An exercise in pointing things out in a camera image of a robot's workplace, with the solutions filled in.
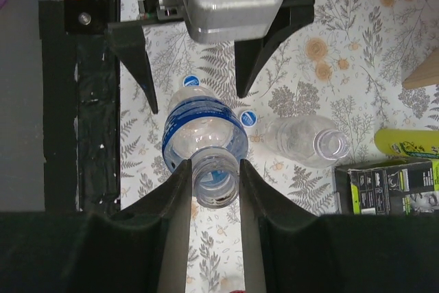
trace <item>yellow bottle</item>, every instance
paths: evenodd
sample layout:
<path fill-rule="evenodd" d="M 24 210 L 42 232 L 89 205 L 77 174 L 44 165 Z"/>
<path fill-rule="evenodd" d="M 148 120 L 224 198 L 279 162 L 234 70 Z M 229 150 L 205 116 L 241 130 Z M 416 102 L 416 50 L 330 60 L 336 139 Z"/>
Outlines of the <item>yellow bottle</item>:
<path fill-rule="evenodd" d="M 393 156 L 439 159 L 439 131 L 383 128 L 375 134 L 375 145 Z"/>

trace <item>floral patterned surface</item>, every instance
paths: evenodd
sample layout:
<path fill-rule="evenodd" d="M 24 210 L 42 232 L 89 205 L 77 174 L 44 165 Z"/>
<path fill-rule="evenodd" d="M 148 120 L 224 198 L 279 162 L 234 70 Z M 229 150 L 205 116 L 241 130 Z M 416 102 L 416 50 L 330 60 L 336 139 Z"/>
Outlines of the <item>floral patterned surface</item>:
<path fill-rule="evenodd" d="M 122 0 L 123 20 L 137 0 Z M 307 210 L 335 211 L 330 169 L 309 169 L 270 153 L 265 125 L 275 117 L 332 118 L 353 144 L 346 162 L 383 158 L 373 144 L 381 127 L 439 129 L 439 86 L 413 91 L 406 77 L 439 46 L 439 0 L 316 0 L 313 25 L 283 43 L 250 94 L 235 92 L 233 44 L 198 45 L 183 24 L 145 29 L 160 113 L 152 115 L 140 88 L 121 69 L 121 205 L 127 207 L 169 176 L 160 145 L 169 99 L 194 73 L 236 113 L 252 108 L 248 159 L 275 189 Z M 212 211 L 195 201 L 187 292 L 244 288 L 238 202 Z"/>

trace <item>clear plastic bottle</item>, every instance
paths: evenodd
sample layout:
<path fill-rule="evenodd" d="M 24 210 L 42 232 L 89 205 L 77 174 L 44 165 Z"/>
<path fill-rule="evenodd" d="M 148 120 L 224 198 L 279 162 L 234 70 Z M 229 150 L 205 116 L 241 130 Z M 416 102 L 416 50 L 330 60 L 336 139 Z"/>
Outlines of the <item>clear plastic bottle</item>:
<path fill-rule="evenodd" d="M 238 196 L 239 162 L 247 156 L 247 134 L 233 111 L 201 86 L 183 87 L 169 103 L 162 153 L 173 172 L 192 160 L 193 194 L 218 209 Z"/>
<path fill-rule="evenodd" d="M 314 168 L 331 166 L 350 148 L 348 137 L 335 123 L 317 115 L 275 119 L 264 139 L 273 152 Z"/>

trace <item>blue bottle cap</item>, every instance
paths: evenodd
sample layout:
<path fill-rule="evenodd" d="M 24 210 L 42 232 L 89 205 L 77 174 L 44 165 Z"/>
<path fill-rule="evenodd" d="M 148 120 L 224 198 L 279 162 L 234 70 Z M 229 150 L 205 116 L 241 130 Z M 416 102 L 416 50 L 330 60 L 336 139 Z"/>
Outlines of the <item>blue bottle cap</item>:
<path fill-rule="evenodd" d="M 199 86 L 200 80 L 196 75 L 187 75 L 183 80 L 183 86 Z"/>
<path fill-rule="evenodd" d="M 244 127 L 253 127 L 258 121 L 258 117 L 256 116 L 256 113 L 254 111 L 245 110 L 239 116 L 239 120 L 241 121 L 241 124 L 244 125 Z"/>

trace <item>black and green box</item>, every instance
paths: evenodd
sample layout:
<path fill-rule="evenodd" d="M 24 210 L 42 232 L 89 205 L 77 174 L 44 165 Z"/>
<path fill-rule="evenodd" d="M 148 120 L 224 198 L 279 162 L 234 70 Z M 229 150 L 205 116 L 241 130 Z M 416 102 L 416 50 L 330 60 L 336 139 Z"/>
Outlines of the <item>black and green box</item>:
<path fill-rule="evenodd" d="M 335 168 L 338 209 L 343 214 L 439 215 L 439 161 L 420 158 Z"/>

